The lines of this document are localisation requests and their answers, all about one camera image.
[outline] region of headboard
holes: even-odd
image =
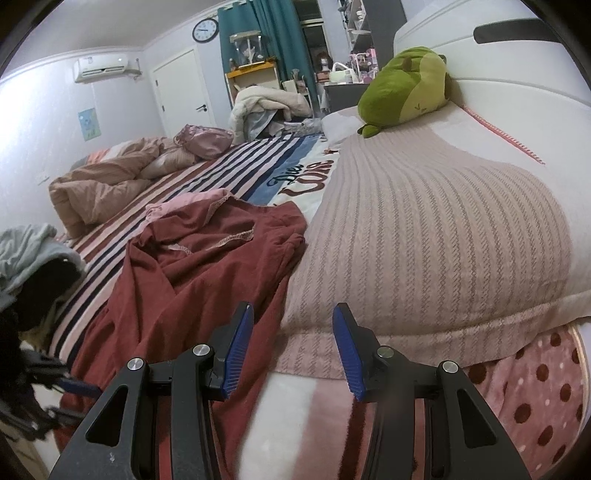
[[[536,16],[520,0],[434,0],[398,30],[394,53],[421,45],[444,54],[456,103],[545,161],[569,155],[571,161],[588,162],[591,91],[563,45],[552,41],[552,32],[532,20],[475,33],[481,25],[514,19]]]

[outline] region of plush toy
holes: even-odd
[[[373,137],[382,128],[408,122],[447,103],[450,77],[446,59],[427,47],[396,55],[376,75],[357,109],[366,124],[358,133]]]

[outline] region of air conditioner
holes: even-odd
[[[123,73],[129,69],[129,58],[122,53],[91,55],[76,60],[74,81],[87,82],[108,75]]]

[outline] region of cable knit pattern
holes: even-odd
[[[536,176],[449,145],[424,119],[349,137],[340,155],[290,281],[277,370],[342,377],[340,301],[432,365],[502,358],[564,323],[569,226]]]

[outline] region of curtain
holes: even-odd
[[[234,3],[229,9],[219,8],[217,18],[224,72],[230,71],[230,59],[235,56],[230,35],[260,30],[267,54],[277,57],[280,80],[290,80],[291,71],[298,69],[300,76],[306,78],[311,100],[316,103],[316,77],[292,0],[248,0],[242,5]]]

